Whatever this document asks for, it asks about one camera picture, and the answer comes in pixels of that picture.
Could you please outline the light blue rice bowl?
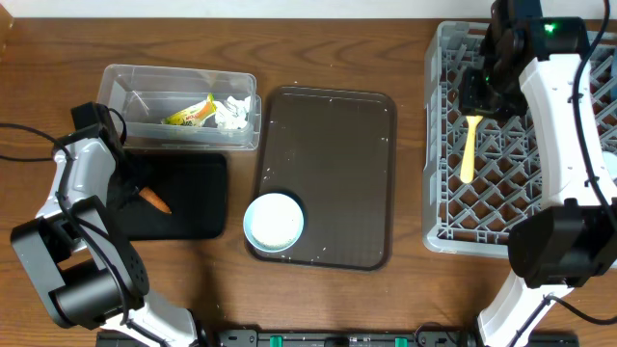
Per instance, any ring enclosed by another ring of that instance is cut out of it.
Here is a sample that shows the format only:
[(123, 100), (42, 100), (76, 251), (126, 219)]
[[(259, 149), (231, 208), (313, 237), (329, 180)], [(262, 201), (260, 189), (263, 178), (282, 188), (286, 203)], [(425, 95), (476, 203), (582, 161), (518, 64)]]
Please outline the light blue rice bowl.
[(251, 202), (243, 218), (247, 241), (257, 250), (278, 253), (292, 247), (301, 237), (305, 215), (289, 195), (268, 193)]

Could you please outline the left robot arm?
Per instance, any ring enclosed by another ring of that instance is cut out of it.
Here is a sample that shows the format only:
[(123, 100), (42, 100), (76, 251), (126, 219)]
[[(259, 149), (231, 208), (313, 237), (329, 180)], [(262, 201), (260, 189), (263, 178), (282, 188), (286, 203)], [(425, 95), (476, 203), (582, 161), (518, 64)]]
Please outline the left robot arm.
[(116, 343), (206, 346), (194, 314), (150, 290), (142, 259), (106, 207), (111, 178), (132, 196), (148, 177), (148, 165), (124, 151), (115, 114), (96, 102), (72, 108), (74, 132), (50, 140), (49, 195), (13, 229), (11, 245), (58, 326), (102, 329)]

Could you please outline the large blue bowl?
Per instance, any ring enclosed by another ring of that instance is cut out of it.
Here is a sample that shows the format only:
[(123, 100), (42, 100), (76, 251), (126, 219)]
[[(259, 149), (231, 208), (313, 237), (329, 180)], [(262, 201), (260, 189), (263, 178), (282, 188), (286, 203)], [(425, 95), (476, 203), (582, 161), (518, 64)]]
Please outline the large blue bowl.
[(610, 88), (610, 99), (611, 101), (615, 101), (617, 99), (617, 86), (616, 86), (616, 77), (617, 77), (617, 65), (616, 60), (612, 62), (611, 71), (610, 71), (611, 79), (614, 79), (614, 84)]

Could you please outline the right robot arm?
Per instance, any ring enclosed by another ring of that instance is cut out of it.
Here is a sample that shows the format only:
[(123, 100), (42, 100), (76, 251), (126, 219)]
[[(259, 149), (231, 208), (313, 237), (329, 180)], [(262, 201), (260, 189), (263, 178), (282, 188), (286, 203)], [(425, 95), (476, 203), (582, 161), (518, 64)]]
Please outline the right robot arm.
[(484, 119), (530, 114), (539, 152), (541, 209), (509, 232), (511, 270), (462, 333), (463, 346), (524, 346), (552, 306), (616, 259), (616, 186), (606, 167), (590, 93), (598, 40), (583, 19), (547, 17), (538, 0), (497, 0), (480, 68), (464, 72), (460, 112)]

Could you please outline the white tissue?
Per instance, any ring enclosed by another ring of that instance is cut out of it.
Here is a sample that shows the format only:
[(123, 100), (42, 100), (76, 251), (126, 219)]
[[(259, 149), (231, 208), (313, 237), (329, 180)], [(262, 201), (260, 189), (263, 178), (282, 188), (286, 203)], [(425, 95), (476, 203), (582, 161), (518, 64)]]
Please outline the white tissue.
[(224, 101), (214, 101), (216, 106), (215, 123), (218, 129), (241, 130), (248, 124), (252, 98), (236, 99), (229, 96)]

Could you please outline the yellow plastic spoon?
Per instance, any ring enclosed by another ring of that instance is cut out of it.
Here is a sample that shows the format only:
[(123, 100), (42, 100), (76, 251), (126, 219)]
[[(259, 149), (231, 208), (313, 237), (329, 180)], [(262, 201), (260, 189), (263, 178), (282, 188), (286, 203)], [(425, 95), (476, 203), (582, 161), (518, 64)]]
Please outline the yellow plastic spoon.
[(466, 121), (468, 123), (468, 134), (460, 170), (460, 179), (466, 184), (473, 181), (476, 129), (482, 120), (482, 116), (466, 116)]

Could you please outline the yellow green snack wrapper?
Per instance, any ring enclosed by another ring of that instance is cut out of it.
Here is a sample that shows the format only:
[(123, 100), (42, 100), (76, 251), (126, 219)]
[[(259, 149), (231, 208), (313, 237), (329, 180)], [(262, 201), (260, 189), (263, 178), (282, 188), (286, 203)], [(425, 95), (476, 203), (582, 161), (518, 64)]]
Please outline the yellow green snack wrapper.
[(216, 114), (217, 106), (211, 93), (207, 97), (192, 106), (178, 111), (161, 120), (162, 124), (177, 126), (202, 127), (207, 119)]

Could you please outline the light blue cup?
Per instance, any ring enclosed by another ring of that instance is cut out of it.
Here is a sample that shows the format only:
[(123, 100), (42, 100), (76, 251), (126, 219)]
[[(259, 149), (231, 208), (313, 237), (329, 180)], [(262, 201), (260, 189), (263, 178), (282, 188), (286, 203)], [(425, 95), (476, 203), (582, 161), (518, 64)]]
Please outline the light blue cup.
[(603, 152), (606, 169), (613, 181), (617, 180), (617, 155), (609, 151)]

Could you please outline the orange carrot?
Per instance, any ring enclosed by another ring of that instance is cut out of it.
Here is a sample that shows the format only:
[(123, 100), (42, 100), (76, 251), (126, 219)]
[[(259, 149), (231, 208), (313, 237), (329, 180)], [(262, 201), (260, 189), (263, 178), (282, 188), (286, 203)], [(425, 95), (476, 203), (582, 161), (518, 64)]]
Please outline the orange carrot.
[(145, 201), (147, 201), (149, 204), (151, 204), (153, 207), (155, 207), (157, 210), (165, 214), (172, 213), (171, 208), (149, 187), (143, 188), (139, 192), (139, 196)]

